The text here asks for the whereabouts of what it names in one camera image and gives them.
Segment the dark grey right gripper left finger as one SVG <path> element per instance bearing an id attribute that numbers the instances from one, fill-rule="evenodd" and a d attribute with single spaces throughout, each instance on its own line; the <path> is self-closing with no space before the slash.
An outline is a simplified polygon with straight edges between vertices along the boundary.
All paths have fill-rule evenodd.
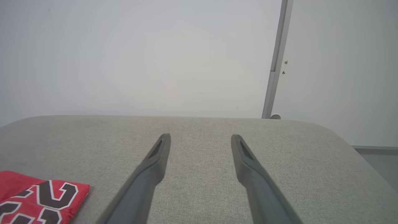
<path id="1" fill-rule="evenodd" d="M 170 146 L 170 134 L 162 134 L 102 213 L 98 224 L 147 223 L 155 188 L 165 177 Z"/>

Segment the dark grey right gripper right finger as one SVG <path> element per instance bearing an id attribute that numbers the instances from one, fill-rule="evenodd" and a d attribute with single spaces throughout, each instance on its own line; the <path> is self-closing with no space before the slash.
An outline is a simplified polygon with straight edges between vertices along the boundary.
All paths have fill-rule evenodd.
<path id="1" fill-rule="evenodd" d="M 247 191 L 255 224 L 301 224 L 302 220 L 257 160 L 243 137 L 231 136 L 237 179 Z"/>

